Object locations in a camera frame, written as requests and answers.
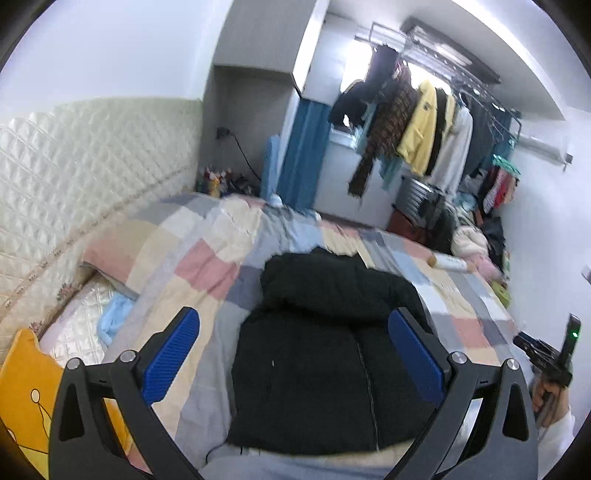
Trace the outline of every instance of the green item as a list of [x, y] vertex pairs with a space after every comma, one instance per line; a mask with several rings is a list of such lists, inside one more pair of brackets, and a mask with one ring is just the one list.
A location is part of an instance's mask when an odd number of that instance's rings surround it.
[[521, 172], [506, 158], [500, 155], [492, 156], [492, 164], [504, 169], [507, 173], [518, 179], [521, 176]]
[[509, 308], [509, 304], [511, 303], [511, 294], [509, 291], [503, 287], [500, 283], [494, 281], [491, 283], [492, 291], [495, 292], [495, 295], [501, 301], [503, 306], [507, 309]]

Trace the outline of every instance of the pillow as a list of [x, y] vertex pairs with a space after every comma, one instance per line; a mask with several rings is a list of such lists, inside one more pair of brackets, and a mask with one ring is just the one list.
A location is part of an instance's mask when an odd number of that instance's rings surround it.
[[82, 261], [137, 299], [152, 273], [219, 200], [189, 193], [160, 200], [95, 238]]

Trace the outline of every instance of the zipper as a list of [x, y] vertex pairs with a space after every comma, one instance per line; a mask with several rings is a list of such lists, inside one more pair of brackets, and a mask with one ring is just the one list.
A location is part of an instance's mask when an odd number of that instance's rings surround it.
[[361, 345], [359, 344], [357, 339], [355, 339], [355, 343], [357, 344], [357, 351], [359, 352], [359, 360], [361, 361], [361, 367], [363, 368], [363, 373], [365, 374], [366, 384], [368, 386], [369, 407], [371, 409], [371, 418], [374, 423], [375, 450], [376, 450], [376, 452], [379, 452], [378, 420], [375, 417], [374, 392], [371, 387], [371, 379], [369, 378], [369, 373], [368, 373], [367, 367], [365, 366], [365, 360], [363, 359], [363, 353], [361, 352]]

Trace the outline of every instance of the person's arm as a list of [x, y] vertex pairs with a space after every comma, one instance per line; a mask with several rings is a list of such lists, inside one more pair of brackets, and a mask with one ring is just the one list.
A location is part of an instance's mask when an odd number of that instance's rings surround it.
[[570, 411], [569, 391], [555, 383], [540, 381], [534, 388], [532, 405], [537, 413], [544, 405], [544, 393], [555, 395], [556, 405], [538, 433], [538, 478], [542, 479], [558, 462], [574, 440], [574, 416]]

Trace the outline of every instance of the white padded headboard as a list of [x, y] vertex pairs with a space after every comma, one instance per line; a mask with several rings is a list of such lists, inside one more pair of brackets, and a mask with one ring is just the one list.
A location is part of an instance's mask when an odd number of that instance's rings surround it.
[[75, 102], [0, 125], [0, 364], [80, 288], [89, 236], [192, 189], [200, 100]]

